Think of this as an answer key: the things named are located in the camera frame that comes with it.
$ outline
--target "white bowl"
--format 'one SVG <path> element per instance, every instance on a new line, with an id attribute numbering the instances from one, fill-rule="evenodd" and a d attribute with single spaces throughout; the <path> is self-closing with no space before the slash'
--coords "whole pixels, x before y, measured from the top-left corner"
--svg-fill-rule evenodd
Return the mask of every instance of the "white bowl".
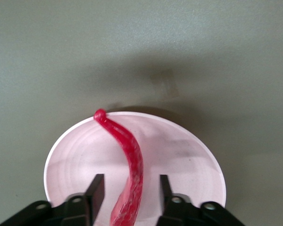
<path id="1" fill-rule="evenodd" d="M 155 225 L 161 215 L 159 175 L 167 174 L 174 193 L 193 205 L 225 205 L 222 171 L 209 149 L 192 133 L 166 119 L 136 112 L 108 117 L 136 137 L 144 159 L 144 187 L 136 226 Z M 82 193 L 97 173 L 105 174 L 106 194 L 95 226 L 109 225 L 114 204 L 128 177 L 128 164 L 116 140 L 93 117 L 68 129 L 54 144 L 44 169 L 44 187 L 53 206 Z"/>

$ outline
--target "red candy strip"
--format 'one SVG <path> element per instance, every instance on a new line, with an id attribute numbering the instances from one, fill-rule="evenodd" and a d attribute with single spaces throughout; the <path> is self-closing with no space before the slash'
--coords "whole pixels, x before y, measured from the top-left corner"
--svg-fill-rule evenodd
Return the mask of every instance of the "red candy strip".
<path id="1" fill-rule="evenodd" d="M 133 226 L 142 197 L 143 161 L 141 149 L 133 134 L 125 127 L 108 119 L 105 110 L 97 110 L 94 119 L 117 140 L 129 163 L 129 178 L 112 210 L 110 226 Z"/>

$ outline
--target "gray surface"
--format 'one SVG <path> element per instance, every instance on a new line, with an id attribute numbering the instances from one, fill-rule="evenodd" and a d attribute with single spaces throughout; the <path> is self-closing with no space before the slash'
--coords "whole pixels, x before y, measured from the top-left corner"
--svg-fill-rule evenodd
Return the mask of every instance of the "gray surface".
<path id="1" fill-rule="evenodd" d="M 129 105 L 210 148 L 246 225 L 283 225 L 283 0 L 0 0 L 0 222 L 45 199 L 67 128 Z"/>

